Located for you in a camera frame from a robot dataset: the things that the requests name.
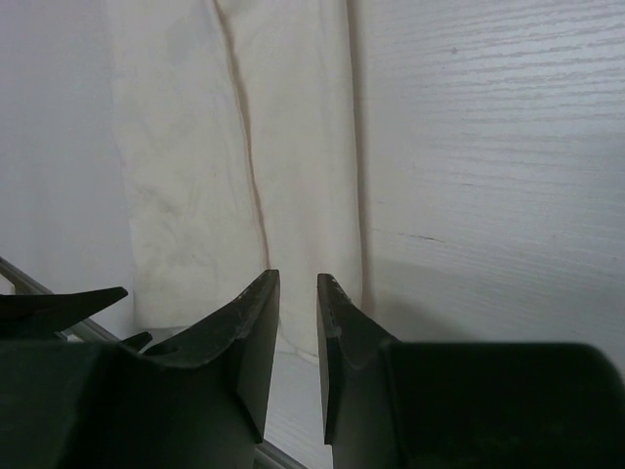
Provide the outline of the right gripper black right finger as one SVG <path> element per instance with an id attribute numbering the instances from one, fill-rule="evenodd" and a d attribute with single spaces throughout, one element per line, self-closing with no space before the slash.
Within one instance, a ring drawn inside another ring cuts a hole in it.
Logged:
<path id="1" fill-rule="evenodd" d="M 357 308 L 332 275 L 319 274 L 316 282 L 323 432 L 334 446 L 341 418 L 368 428 L 390 412 L 383 349 L 396 338 Z"/>

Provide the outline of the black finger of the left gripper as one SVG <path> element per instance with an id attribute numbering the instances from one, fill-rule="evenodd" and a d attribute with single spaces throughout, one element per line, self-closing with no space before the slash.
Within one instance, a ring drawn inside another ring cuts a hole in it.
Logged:
<path id="1" fill-rule="evenodd" d="M 2 295 L 2 335 L 56 335 L 128 296 L 123 287 L 72 294 Z"/>

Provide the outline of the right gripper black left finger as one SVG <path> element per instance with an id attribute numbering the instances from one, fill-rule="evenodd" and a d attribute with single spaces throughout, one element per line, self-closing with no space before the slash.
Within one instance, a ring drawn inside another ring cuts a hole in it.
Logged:
<path id="1" fill-rule="evenodd" d="M 122 349 L 128 397 L 116 414 L 133 445 L 254 445 L 263 439 L 279 313 L 279 273 L 184 331 Z"/>

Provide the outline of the white t shirt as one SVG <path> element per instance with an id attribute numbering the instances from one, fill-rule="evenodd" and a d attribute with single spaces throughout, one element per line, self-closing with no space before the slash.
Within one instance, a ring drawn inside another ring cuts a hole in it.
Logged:
<path id="1" fill-rule="evenodd" d="M 362 288 L 347 4 L 105 9 L 138 324 L 191 325 L 276 269 L 280 338 L 314 356 L 317 275 Z"/>

